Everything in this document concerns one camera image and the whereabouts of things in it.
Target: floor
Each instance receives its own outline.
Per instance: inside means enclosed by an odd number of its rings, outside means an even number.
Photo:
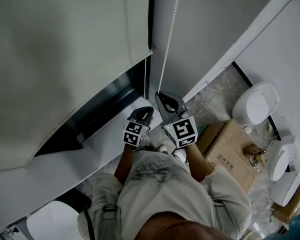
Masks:
[[[186,105],[190,109],[191,115],[195,118],[198,134],[200,135],[208,124],[230,119],[235,102],[248,88],[248,84],[241,75],[230,65],[203,90],[189,100]],[[269,121],[265,120],[263,123],[253,127],[250,133],[254,142],[262,148],[266,148],[269,138],[275,136],[273,130],[266,130],[268,124]],[[150,132],[143,144],[151,144],[154,147],[165,144],[168,147],[169,153],[175,149],[174,144],[165,135],[160,126]],[[76,189],[91,197],[94,179],[99,173],[113,174],[120,158],[121,156],[119,155],[80,183]],[[265,236],[276,232],[281,226],[278,221],[271,221],[270,219],[272,214],[270,207],[273,202],[270,199],[269,193],[272,186],[273,183],[269,180],[267,174],[264,170],[261,170],[248,192],[252,208],[250,228],[256,230],[255,227],[259,227],[260,234],[264,234]]]

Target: graphic print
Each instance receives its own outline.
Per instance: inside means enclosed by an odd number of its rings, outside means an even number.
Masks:
[[[189,145],[192,142],[195,142],[195,139],[196,139],[196,136],[193,136],[193,137],[190,137],[190,138],[179,141],[180,148],[183,147],[183,146]]]
[[[174,123],[173,128],[178,140],[195,133],[189,119]]]
[[[136,146],[138,142],[138,136],[125,132],[123,141]]]
[[[141,132],[141,124],[137,124],[135,122],[129,122],[126,131],[132,132],[134,134],[139,134]]]

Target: white toilet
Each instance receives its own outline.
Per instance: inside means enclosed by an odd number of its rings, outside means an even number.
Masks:
[[[286,206],[300,185],[300,172],[285,172],[274,184],[270,198],[281,206]]]
[[[265,169],[272,181],[275,181],[270,198],[278,205],[286,206],[300,184],[300,173],[286,169],[290,161],[300,156],[300,140],[294,135],[279,140],[271,140],[265,155]]]
[[[262,123],[280,102],[271,82],[263,81],[246,90],[236,101],[232,117],[241,125],[252,126]]]
[[[51,201],[27,218],[26,227],[34,240],[82,240],[78,215],[69,205]]]

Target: person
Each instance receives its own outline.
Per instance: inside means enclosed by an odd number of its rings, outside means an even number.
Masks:
[[[246,193],[222,166],[213,170],[195,143],[185,153],[188,165],[167,152],[133,153],[126,144],[114,175],[102,173],[94,183],[88,210],[94,235],[100,230],[96,210],[106,204],[107,189],[120,209],[116,224],[123,240],[239,239],[252,216]],[[77,222],[89,240],[83,212]]]

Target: cable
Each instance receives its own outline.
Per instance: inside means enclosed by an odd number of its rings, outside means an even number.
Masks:
[[[276,138],[276,137],[279,137],[279,136],[280,136],[280,135],[277,135],[277,136],[268,138],[264,143],[262,143],[261,148],[262,148],[262,147],[264,146],[264,144],[266,144],[268,141],[270,141],[270,140],[272,140],[272,139],[274,139],[274,138]]]
[[[144,99],[146,99],[146,77],[147,77],[147,58],[144,59],[144,89],[143,89]]]
[[[174,30],[174,25],[175,25],[175,20],[176,20],[178,3],[179,3],[179,0],[175,0],[170,31],[169,31],[168,41],[167,41],[167,44],[166,44],[166,50],[165,50],[163,65],[162,65],[162,71],[161,71],[161,77],[160,77],[160,82],[159,82],[158,93],[160,92],[161,82],[162,82],[162,78],[164,76],[164,71],[165,71],[165,67],[166,67],[168,52],[169,52],[169,48],[170,48],[171,36],[172,36],[172,32]]]

